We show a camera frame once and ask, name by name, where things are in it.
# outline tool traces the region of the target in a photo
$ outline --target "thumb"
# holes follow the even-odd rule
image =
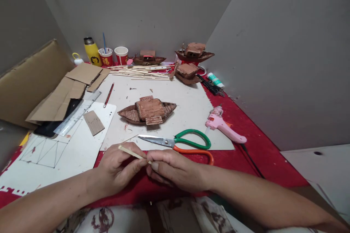
[[[176,176],[176,170],[166,162],[152,162],[151,167],[159,175],[170,179],[173,181],[173,178]]]
[[[128,184],[130,180],[141,170],[142,167],[147,165],[146,159],[136,159],[128,164],[120,172],[119,179],[123,184]]]

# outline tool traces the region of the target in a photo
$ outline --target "pink glue gun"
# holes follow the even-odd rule
[[[215,107],[208,117],[205,126],[209,127],[211,130],[219,129],[223,132],[229,139],[238,144],[244,144],[247,142],[247,138],[241,135],[238,135],[233,131],[222,119],[223,110],[221,106]]]

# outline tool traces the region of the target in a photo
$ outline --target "table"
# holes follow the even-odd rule
[[[272,141],[249,119],[249,117],[228,97],[214,96],[205,87],[204,90],[212,105],[222,104],[224,109],[223,119],[232,124],[232,128],[239,134],[247,137],[246,148],[262,172],[269,181],[283,187],[308,186],[308,182],[285,160]],[[236,150],[211,151],[218,167],[237,170],[258,176],[248,156],[235,144]],[[94,167],[97,167],[103,157],[103,151],[98,154]],[[14,161],[20,155],[20,150],[13,155]],[[200,155],[185,155],[189,159],[202,162]],[[152,181],[146,175],[145,169],[141,170],[130,184],[117,195],[101,199],[89,205],[96,208],[100,206],[126,205],[149,201],[159,201],[174,197],[190,196],[189,193],[176,188],[169,188],[158,182]],[[0,191],[0,208],[19,198],[9,192]]]

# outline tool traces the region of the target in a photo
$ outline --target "green scissor handle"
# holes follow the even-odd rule
[[[199,135],[200,137],[203,138],[203,140],[205,141],[205,146],[202,146],[200,144],[197,144],[195,142],[192,142],[192,141],[189,141],[187,139],[184,139],[184,138],[180,138],[188,133],[196,133],[197,135]],[[180,133],[178,133],[175,138],[174,138],[174,141],[175,143],[185,143],[185,144],[188,144],[190,146],[194,146],[196,148],[199,148],[199,149],[204,149],[204,150],[208,150],[210,149],[211,147],[211,142],[209,140],[209,138],[203,133],[203,132],[200,132],[199,130],[197,129],[186,129]]]

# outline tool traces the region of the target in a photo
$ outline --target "scissors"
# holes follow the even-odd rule
[[[197,144],[195,142],[192,142],[190,140],[181,138],[182,136],[188,134],[188,133],[195,133],[198,136],[202,137],[203,140],[205,141],[205,146]],[[203,133],[200,132],[197,129],[186,129],[180,133],[178,133],[174,139],[168,139],[168,138],[161,138],[161,137],[155,137],[155,136],[150,136],[150,135],[138,135],[137,137],[146,140],[148,142],[154,143],[154,144],[158,144],[161,146],[166,146],[166,147],[170,147],[172,149],[174,149],[175,151],[182,153],[182,154],[203,154],[203,155],[207,155],[209,157],[209,165],[214,165],[214,158],[213,155],[207,151],[208,149],[210,149],[211,147],[211,142],[209,140],[209,138]],[[190,146],[199,148],[198,149],[181,149],[178,148],[175,143],[184,143],[184,144],[188,144]]]

